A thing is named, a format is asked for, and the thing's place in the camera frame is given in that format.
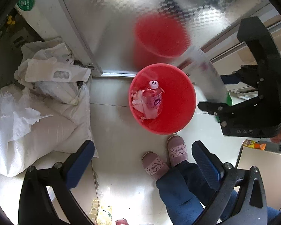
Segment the plastic bag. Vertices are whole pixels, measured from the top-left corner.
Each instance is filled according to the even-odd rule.
[[[27,82],[25,75],[31,58],[37,60],[54,60],[67,65],[74,63],[74,56],[61,38],[47,42],[27,43],[21,48],[23,59],[15,71],[15,79],[39,95],[47,95],[57,101],[76,105],[78,103],[78,87],[76,82]]]
[[[7,141],[17,140],[31,131],[31,125],[44,117],[32,109],[28,99],[23,95],[18,101],[10,92],[0,93],[0,135]]]
[[[56,58],[48,60],[32,58],[28,60],[25,81],[86,82],[90,77],[90,73],[89,68],[60,63]]]
[[[76,128],[76,125],[59,113],[49,109],[37,97],[33,96],[29,89],[25,88],[22,92],[15,86],[7,86],[0,90],[4,95],[13,96],[17,99],[24,99],[24,106],[40,113],[40,116],[48,116],[40,119],[31,125],[31,131],[21,138],[21,135],[10,134],[7,116],[0,117],[0,173],[13,177],[27,167],[32,165],[40,157],[50,153],[54,148],[66,140]]]
[[[74,153],[80,148],[84,141],[93,141],[93,135],[90,128],[89,89],[85,83],[82,84],[79,90],[77,106],[62,104],[52,99],[45,99],[45,104],[47,107],[57,111],[77,125],[72,134],[60,145],[54,148],[55,151]]]

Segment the plastic bottle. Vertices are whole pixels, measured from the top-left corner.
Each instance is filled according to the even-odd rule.
[[[190,46],[173,63],[183,70],[203,92],[207,101],[229,104],[230,96],[220,75],[206,54],[195,46]]]
[[[162,90],[156,80],[149,82],[149,87],[143,90],[146,109],[144,108],[147,119],[155,119],[162,110]]]

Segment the screw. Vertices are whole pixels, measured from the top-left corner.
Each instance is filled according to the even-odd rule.
[[[34,170],[34,166],[30,166],[30,167],[27,168],[28,172],[32,172],[33,170]]]
[[[259,172],[259,169],[257,166],[253,166],[252,168],[253,168],[254,172],[256,172],[256,173]]]
[[[229,162],[224,163],[225,168],[231,169],[232,168],[232,164]]]
[[[61,162],[56,162],[54,164],[54,168],[58,169],[58,168],[61,168],[63,166],[63,164]]]

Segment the foot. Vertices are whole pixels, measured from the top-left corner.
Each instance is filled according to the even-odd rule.
[[[178,165],[180,162],[188,160],[185,142],[179,135],[171,136],[167,140],[167,150],[172,167]]]
[[[160,179],[170,169],[166,162],[154,152],[145,154],[142,158],[142,163],[145,171],[155,180]]]

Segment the red trash bin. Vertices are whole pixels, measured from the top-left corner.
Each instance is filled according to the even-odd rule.
[[[162,111],[156,119],[139,119],[132,106],[132,95],[156,80],[164,90]],[[169,64],[152,64],[143,68],[133,79],[128,93],[129,107],[137,122],[154,134],[173,134],[191,120],[196,108],[196,93],[188,76]]]

